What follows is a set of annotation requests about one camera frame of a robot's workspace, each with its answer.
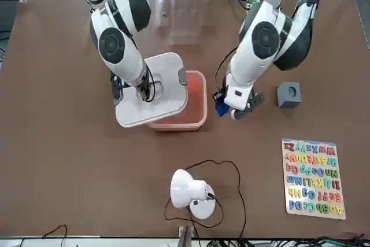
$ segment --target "alphabet puzzle board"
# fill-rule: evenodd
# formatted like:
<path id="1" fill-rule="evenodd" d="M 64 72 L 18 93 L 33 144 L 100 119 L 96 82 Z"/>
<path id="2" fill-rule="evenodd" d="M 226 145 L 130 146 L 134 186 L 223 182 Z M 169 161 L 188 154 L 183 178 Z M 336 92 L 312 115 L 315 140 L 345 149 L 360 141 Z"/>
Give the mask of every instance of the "alphabet puzzle board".
<path id="1" fill-rule="evenodd" d="M 346 219 L 334 143 L 282 139 L 287 213 Z"/>

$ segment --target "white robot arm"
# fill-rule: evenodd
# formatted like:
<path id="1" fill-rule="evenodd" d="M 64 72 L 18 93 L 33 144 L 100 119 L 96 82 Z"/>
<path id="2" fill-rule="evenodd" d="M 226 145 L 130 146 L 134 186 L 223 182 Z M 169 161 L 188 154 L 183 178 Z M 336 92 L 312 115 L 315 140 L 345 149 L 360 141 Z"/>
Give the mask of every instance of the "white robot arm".
<path id="1" fill-rule="evenodd" d="M 224 103 L 234 109 L 234 119 L 261 102 L 261 96 L 253 91 L 254 82 L 272 63 L 286 71 L 299 66 L 308 54 L 319 0 L 298 0 L 292 18 L 280 11 L 281 2 L 257 3 L 240 29 L 239 47 L 229 63 L 221 93 Z"/>
<path id="2" fill-rule="evenodd" d="M 90 32 L 105 65 L 111 70 L 114 103 L 124 87 L 135 87 L 143 101 L 154 99 L 151 72 L 138 52 L 132 36 L 147 27 L 151 9 L 148 0 L 87 0 L 95 10 Z"/>

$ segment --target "metal bracket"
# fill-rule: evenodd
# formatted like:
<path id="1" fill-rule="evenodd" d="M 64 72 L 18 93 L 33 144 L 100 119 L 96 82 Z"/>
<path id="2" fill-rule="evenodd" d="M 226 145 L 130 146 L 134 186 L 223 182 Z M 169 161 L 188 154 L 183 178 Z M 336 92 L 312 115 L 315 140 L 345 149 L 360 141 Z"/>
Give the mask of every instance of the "metal bracket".
<path id="1" fill-rule="evenodd" d="M 258 106 L 261 105 L 261 103 L 263 103 L 264 99 L 265 97 L 263 94 L 255 94 L 254 90 L 252 90 L 251 96 L 249 97 L 249 100 L 247 102 L 247 107 L 243 111 L 235 110 L 235 120 L 240 120 L 243 116 L 255 110 Z"/>
<path id="2" fill-rule="evenodd" d="M 179 227 L 180 240 L 177 247 L 191 247 L 191 239 L 193 237 L 193 227 Z"/>

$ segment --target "white lid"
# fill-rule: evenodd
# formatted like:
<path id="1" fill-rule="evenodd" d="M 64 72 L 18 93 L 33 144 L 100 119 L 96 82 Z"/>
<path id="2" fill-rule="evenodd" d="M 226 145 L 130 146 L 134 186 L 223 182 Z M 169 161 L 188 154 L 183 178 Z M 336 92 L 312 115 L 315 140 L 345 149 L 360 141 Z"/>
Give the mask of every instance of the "white lid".
<path id="1" fill-rule="evenodd" d="M 123 127 L 135 127 L 180 113 L 187 104 L 186 73 L 176 53 L 145 59 L 153 76 L 162 79 L 163 93 L 152 102 L 137 97 L 136 89 L 123 90 L 123 100 L 116 106 L 116 118 Z"/>

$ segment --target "lamp base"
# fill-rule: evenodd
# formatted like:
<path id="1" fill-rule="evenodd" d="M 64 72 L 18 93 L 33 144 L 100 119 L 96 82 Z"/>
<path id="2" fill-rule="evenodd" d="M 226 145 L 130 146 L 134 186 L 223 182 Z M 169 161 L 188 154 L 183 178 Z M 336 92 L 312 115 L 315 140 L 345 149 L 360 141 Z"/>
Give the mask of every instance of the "lamp base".
<path id="1" fill-rule="evenodd" d="M 214 191 L 212 187 L 209 185 L 208 185 L 208 192 L 214 195 Z M 216 200 L 214 199 L 207 199 L 204 201 L 194 200 L 190 203 L 191 213 L 200 220 L 209 218 L 212 215 L 215 207 L 216 207 Z"/>

